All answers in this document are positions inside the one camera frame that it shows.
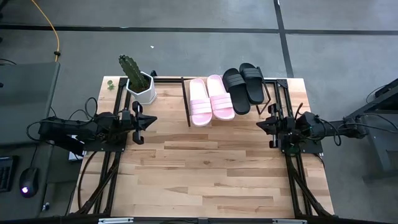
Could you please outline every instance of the cactus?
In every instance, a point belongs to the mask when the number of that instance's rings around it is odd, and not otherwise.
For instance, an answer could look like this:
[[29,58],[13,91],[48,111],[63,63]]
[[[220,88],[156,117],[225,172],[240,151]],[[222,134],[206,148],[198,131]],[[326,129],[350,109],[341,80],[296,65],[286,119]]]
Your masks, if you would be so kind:
[[149,88],[149,80],[141,74],[137,63],[129,56],[120,55],[119,64],[122,66],[124,73],[130,79],[130,90],[140,93]]

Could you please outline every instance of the gray desk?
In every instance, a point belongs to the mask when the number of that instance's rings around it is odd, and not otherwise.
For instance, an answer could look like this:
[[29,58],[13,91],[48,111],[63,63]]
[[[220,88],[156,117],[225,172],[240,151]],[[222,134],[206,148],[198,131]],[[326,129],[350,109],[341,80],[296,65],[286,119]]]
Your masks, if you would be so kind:
[[[0,83],[4,83],[0,88],[0,156],[19,156],[12,190],[0,193],[0,220],[35,218],[42,209],[53,146],[38,146],[33,166],[39,168],[39,191],[34,197],[19,193],[19,176],[29,167],[37,144],[26,138],[25,127],[49,115],[59,67],[56,62],[0,66]],[[30,130],[34,138],[37,129]]]

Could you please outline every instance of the wooden table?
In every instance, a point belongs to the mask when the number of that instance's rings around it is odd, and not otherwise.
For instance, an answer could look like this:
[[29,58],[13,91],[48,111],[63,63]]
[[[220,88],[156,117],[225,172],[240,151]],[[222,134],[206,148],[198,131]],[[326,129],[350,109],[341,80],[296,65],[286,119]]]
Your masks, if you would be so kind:
[[[99,113],[114,107],[117,91],[108,90],[108,80],[117,86],[119,77],[104,77]],[[309,111],[304,80],[287,81],[294,113],[301,102],[301,111]],[[269,148],[271,136],[255,125],[269,116],[267,111],[259,116],[252,107],[233,121],[213,118],[207,127],[189,128],[181,83],[156,83],[155,88],[157,99],[144,106],[144,114],[158,120],[142,132],[143,145],[134,144],[129,134],[119,165],[113,217],[294,217],[285,157]],[[98,185],[103,156],[97,153],[88,165],[83,202]],[[312,154],[303,154],[303,164],[308,188],[333,213],[322,163]],[[71,212],[77,210],[76,195]],[[298,195],[304,211],[301,191]]]

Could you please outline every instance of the black metal frame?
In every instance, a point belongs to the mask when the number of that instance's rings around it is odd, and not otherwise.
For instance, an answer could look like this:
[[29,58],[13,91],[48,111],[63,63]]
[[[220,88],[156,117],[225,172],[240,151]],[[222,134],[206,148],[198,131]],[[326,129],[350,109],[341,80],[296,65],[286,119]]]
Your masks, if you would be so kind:
[[[151,76],[154,77],[155,83],[181,83],[183,89],[183,97],[185,98],[184,103],[187,105],[186,95],[185,95],[185,86],[184,81],[189,80],[192,78],[184,78],[184,77],[177,77],[177,78],[156,78],[156,72],[152,71]],[[114,114],[117,114],[119,110],[119,106],[121,103],[121,96],[123,92],[123,87],[127,84],[127,78],[120,78],[119,85],[118,85],[118,93],[116,95],[116,101],[114,106]],[[264,86],[267,84],[273,85],[275,88],[275,97],[276,97],[276,105],[277,105],[277,116],[283,118],[284,112],[282,108],[282,98],[280,95],[280,88],[283,88],[286,107],[287,107],[287,116],[293,116],[292,111],[292,104],[290,101],[289,95],[289,87],[287,84],[286,79],[264,79]],[[126,100],[124,102],[124,107],[129,108],[131,96],[130,94],[126,95]],[[113,205],[113,198],[114,198],[114,191],[116,186],[116,179],[118,176],[118,167],[121,159],[121,152],[115,152],[115,157],[111,168],[108,170],[109,160],[111,157],[112,152],[105,152],[104,163],[101,170],[100,175],[100,182],[97,189],[94,191],[93,195],[90,199],[84,204],[82,209],[75,213],[71,213],[68,216],[64,217],[47,217],[47,218],[35,218],[35,219],[26,219],[26,220],[13,220],[10,222],[5,223],[98,223],[100,218],[111,218],[111,209]],[[337,216],[329,214],[326,210],[322,208],[322,206],[317,202],[316,198],[313,196],[311,191],[307,187],[307,183],[305,180],[304,169],[303,169],[303,162],[301,155],[298,154],[295,156],[297,162],[297,169],[294,167],[292,162],[292,156],[285,154],[285,160],[287,164],[287,174],[289,178],[289,187],[290,193],[292,196],[292,204],[294,210],[295,219],[293,220],[286,220],[286,219],[271,219],[271,218],[172,218],[172,217],[133,217],[130,218],[135,222],[162,222],[167,220],[188,220],[195,222],[197,224],[234,224],[234,223],[367,223],[367,224],[377,224],[381,222],[370,222],[364,220],[351,220],[345,218],[338,218]],[[106,207],[103,213],[100,213],[100,205],[102,200],[102,193],[106,186],[106,184],[111,181],[109,186],[109,194],[108,199],[106,202]],[[305,205],[305,214],[303,214],[299,207],[299,200],[297,196],[297,189],[295,183],[302,189],[303,198],[304,198],[304,205]],[[88,214],[91,207],[94,205],[95,207],[93,210],[93,214]],[[318,216],[312,215],[312,207],[318,213]]]

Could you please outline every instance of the black slipper strap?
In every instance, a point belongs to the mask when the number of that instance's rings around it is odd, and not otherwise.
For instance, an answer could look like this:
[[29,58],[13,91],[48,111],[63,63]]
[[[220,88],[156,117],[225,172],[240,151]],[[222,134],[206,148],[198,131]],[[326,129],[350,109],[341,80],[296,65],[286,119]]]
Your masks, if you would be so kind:
[[245,85],[246,82],[243,80],[241,74],[235,74],[235,75],[228,75],[225,78],[225,89],[228,91],[231,87],[237,86],[237,85]]
[[249,79],[249,78],[263,79],[262,75],[260,74],[260,71],[256,68],[244,68],[241,74],[244,79]]

